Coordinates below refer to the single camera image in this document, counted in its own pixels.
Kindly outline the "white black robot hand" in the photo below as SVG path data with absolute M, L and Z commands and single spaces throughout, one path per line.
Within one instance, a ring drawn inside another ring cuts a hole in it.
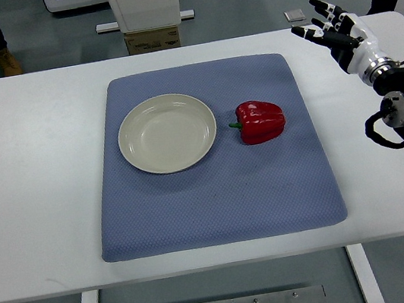
M 345 73 L 357 74 L 371 87 L 382 73 L 399 67 L 398 62 L 381 50 L 378 38 L 359 16 L 321 0 L 310 0 L 309 4 L 326 20 L 313 18 L 312 28 L 294 26 L 292 33 L 328 48 Z

